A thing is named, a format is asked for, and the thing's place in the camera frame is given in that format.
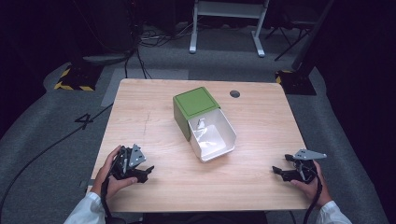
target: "gray carpet floor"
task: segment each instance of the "gray carpet floor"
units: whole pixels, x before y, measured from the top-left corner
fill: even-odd
[[[263,30],[261,40],[266,56],[259,58],[250,35],[253,29],[202,30],[195,54],[189,54],[190,36],[186,35],[161,47],[140,47],[140,55],[153,78],[275,82],[275,71],[290,69],[303,43],[274,62],[287,42],[279,32],[264,39],[270,31]],[[287,31],[291,38],[296,34]],[[79,127],[75,119],[86,113],[94,116],[111,104],[123,63],[104,68],[96,91],[53,89],[66,66],[63,64],[48,74],[43,83],[47,93],[0,140],[1,195],[28,161]],[[130,77],[144,78],[138,72],[140,64],[136,56],[127,67]],[[287,95],[287,98],[307,148],[328,155],[319,163],[331,195],[353,223],[388,223],[373,183],[332,112],[325,83],[317,69],[312,71],[310,79],[318,95]],[[67,137],[27,167],[7,195],[2,223],[64,222],[85,194],[110,112],[111,107],[85,130]],[[304,212],[293,211],[297,223],[303,222]],[[309,223],[315,223],[317,214],[314,211]],[[141,214],[116,216],[132,222]],[[292,223],[289,211],[271,211],[267,218],[269,223]]]

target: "green box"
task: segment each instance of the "green box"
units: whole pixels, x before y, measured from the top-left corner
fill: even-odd
[[[205,87],[186,91],[173,97],[174,117],[187,141],[190,141],[191,131],[188,120],[220,108],[216,100]]]

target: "person's arm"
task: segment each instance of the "person's arm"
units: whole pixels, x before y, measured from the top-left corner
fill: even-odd
[[[111,168],[114,158],[117,156],[121,146],[116,147],[106,158],[105,164],[100,168],[89,192],[75,207],[73,212],[66,220],[66,224],[70,223],[105,223],[105,209],[102,206],[100,194],[102,183]],[[110,176],[107,188],[106,199],[113,197],[120,189],[137,183],[136,177],[130,177],[117,180],[114,176]]]
[[[320,208],[317,224],[351,223],[350,220],[341,213],[340,208],[332,200],[329,189],[327,188],[326,180],[321,172],[320,165],[316,161],[314,161],[314,164],[317,167],[318,176],[322,184],[322,192],[316,204],[316,206]],[[290,183],[300,189],[310,201],[314,199],[318,189],[318,180],[316,178],[309,184],[305,184],[298,180],[291,180]]]

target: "person's left hand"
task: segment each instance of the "person's left hand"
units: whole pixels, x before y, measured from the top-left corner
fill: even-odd
[[[93,182],[93,186],[91,188],[91,192],[96,193],[97,195],[101,195],[102,183],[105,181],[105,178],[108,174],[108,171],[111,168],[111,164],[114,158],[117,156],[121,149],[121,146],[116,147],[106,158],[105,164],[102,168],[99,169],[99,172]],[[122,180],[117,180],[114,176],[110,176],[107,188],[107,196],[106,199],[110,199],[113,197],[120,189],[131,186],[132,184],[137,183],[136,177],[130,177]]]

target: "white metal table frame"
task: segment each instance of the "white metal table frame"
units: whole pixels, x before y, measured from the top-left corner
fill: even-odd
[[[190,53],[195,53],[197,50],[197,23],[198,15],[200,16],[221,16],[221,17],[236,17],[258,19],[256,31],[252,31],[252,37],[257,49],[259,57],[264,57],[265,53],[262,48],[262,42],[259,39],[260,31],[262,29],[262,22],[264,21],[265,12],[268,7],[268,1],[264,0],[263,4],[241,4],[241,3],[224,3],[224,2],[206,2],[195,0],[193,27],[190,42]]]

